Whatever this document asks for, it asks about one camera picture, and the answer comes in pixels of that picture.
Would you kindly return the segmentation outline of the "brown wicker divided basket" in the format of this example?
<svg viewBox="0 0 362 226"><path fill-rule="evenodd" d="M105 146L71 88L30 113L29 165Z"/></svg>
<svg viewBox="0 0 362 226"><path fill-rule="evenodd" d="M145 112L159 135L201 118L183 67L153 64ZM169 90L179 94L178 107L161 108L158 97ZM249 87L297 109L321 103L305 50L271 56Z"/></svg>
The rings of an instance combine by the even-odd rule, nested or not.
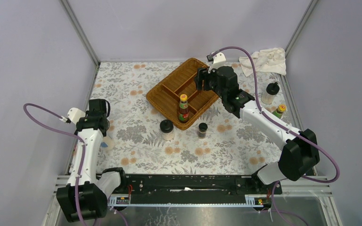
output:
<svg viewBox="0 0 362 226"><path fill-rule="evenodd" d="M213 91L198 91L194 82L198 68L207 68L202 61L189 58L147 93L149 103L180 130L186 130L219 98ZM189 120L178 118L180 95L186 94Z"/></svg>

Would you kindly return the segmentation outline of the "red sauce bottle yellow cap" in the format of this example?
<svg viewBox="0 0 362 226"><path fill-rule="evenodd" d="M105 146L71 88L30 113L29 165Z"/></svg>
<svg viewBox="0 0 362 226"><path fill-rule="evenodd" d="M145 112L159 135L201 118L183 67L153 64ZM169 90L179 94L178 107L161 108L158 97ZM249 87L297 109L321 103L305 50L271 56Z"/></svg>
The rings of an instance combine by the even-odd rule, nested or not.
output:
<svg viewBox="0 0 362 226"><path fill-rule="evenodd" d="M181 122L187 122L189 120L189 104L188 104L188 96L186 94L180 95L178 112L179 112L179 120Z"/></svg>

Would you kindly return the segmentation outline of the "silver lid jar blue label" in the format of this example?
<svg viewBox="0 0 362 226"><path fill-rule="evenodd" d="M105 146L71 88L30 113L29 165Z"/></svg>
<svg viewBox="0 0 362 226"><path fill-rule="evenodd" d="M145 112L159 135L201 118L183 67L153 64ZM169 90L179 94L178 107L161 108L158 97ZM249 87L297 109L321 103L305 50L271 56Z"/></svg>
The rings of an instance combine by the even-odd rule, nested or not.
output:
<svg viewBox="0 0 362 226"><path fill-rule="evenodd" d="M103 137L100 148L103 151L112 151L115 147L115 142L110 136Z"/></svg>

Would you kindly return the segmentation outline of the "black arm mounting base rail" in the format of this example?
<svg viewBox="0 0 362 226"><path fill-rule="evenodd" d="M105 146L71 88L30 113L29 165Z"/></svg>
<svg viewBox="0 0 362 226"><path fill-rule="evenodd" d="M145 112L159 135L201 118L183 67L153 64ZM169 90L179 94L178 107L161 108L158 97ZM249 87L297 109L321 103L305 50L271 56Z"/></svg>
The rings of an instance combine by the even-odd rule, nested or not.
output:
<svg viewBox="0 0 362 226"><path fill-rule="evenodd" d="M249 175L127 174L125 179L125 186L113 191L110 206L262 207L272 194L282 194L280 185L260 185Z"/></svg>

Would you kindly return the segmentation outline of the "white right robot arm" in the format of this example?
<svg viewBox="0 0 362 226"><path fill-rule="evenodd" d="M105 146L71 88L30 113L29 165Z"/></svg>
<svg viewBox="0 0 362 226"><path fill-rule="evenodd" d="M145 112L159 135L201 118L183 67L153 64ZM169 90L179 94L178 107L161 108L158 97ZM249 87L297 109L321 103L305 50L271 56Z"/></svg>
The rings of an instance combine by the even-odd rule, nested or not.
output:
<svg viewBox="0 0 362 226"><path fill-rule="evenodd" d="M261 167L252 175L254 192L265 193L275 181L297 181L320 161L318 149L311 145L317 142L315 133L309 129L300 131L262 108L252 95L239 88L232 67L198 68L194 81L197 90L213 91L228 112L256 126L281 150L277 162Z"/></svg>

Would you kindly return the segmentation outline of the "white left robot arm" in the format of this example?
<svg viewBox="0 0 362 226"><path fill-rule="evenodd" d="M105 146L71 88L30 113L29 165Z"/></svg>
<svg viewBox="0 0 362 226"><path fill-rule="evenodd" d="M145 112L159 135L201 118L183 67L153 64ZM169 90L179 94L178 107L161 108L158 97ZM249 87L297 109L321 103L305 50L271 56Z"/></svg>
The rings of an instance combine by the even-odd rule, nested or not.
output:
<svg viewBox="0 0 362 226"><path fill-rule="evenodd" d="M85 112L77 108L68 111L70 122L76 125L76 156L66 186L57 190L56 198L70 223L105 217L112 192L120 194L127 189L121 167L106 169L97 178L98 153L110 127L110 104L91 99L88 107Z"/></svg>

